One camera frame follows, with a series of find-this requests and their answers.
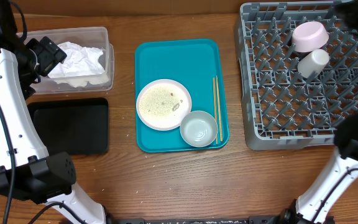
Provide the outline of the white cup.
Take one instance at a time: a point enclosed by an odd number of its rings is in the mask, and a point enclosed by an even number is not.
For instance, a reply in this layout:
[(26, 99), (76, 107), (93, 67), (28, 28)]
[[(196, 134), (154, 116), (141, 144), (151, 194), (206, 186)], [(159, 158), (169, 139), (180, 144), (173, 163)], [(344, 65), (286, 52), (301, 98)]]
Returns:
[(304, 78), (308, 78), (313, 72), (320, 73), (329, 59), (329, 54), (325, 50), (316, 49), (298, 63), (298, 72)]

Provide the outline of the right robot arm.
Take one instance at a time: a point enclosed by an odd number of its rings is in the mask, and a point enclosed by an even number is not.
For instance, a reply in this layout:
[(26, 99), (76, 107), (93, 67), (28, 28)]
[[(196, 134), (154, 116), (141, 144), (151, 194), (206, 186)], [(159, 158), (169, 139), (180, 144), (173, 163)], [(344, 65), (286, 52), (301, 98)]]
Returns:
[(328, 212), (358, 178), (358, 111), (337, 127), (334, 151), (311, 187), (270, 223), (333, 223)]

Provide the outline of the white napkin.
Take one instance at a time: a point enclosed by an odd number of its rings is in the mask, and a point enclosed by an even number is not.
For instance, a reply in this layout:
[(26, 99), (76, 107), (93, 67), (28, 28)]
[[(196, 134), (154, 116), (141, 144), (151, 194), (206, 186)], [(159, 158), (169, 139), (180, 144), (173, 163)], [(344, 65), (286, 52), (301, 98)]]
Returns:
[(99, 63), (99, 58), (104, 54), (102, 49), (82, 47), (72, 42), (58, 44), (58, 47), (67, 57), (48, 74), (57, 84), (67, 83), (78, 88), (87, 84), (101, 85), (109, 81), (106, 69)]

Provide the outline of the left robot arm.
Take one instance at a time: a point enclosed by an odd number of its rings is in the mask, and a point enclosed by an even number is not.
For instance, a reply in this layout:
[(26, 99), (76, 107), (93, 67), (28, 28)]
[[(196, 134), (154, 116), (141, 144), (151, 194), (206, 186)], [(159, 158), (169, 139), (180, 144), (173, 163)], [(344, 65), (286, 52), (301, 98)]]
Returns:
[(17, 35), (16, 3), (0, 0), (0, 195), (54, 208), (72, 223), (113, 223), (105, 207), (77, 184), (70, 156), (50, 155), (30, 118), (26, 99), (65, 52), (49, 38)]

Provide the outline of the pink bowl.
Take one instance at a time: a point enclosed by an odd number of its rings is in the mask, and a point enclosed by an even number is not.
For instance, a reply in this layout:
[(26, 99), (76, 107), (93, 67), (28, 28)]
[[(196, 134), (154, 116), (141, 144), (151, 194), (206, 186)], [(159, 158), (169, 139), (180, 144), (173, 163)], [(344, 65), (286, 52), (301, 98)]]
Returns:
[(310, 21), (300, 24), (293, 31), (291, 41), (296, 52), (311, 52), (327, 43), (329, 34), (322, 23)]

